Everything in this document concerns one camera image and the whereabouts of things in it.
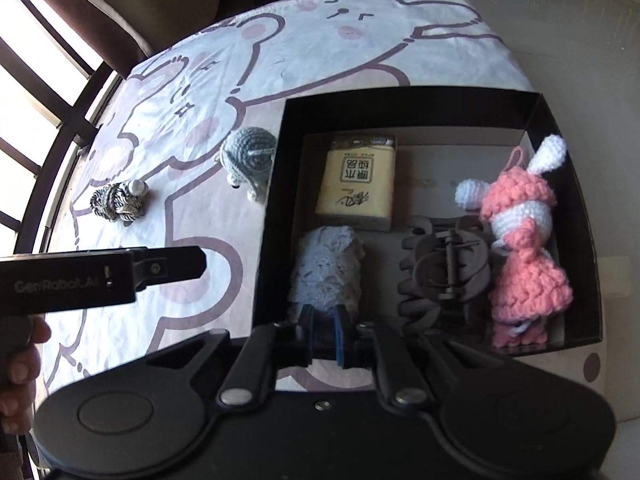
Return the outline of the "person's left hand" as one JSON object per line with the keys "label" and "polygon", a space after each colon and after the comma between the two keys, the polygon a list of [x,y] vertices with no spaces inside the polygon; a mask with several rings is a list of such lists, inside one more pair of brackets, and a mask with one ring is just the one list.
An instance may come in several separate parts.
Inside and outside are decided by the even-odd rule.
{"label": "person's left hand", "polygon": [[38,344],[51,337],[51,329],[41,316],[32,319],[34,329],[25,350],[9,360],[9,385],[1,390],[1,425],[5,434],[26,434],[32,428],[32,404],[36,396],[36,379],[41,370]]}

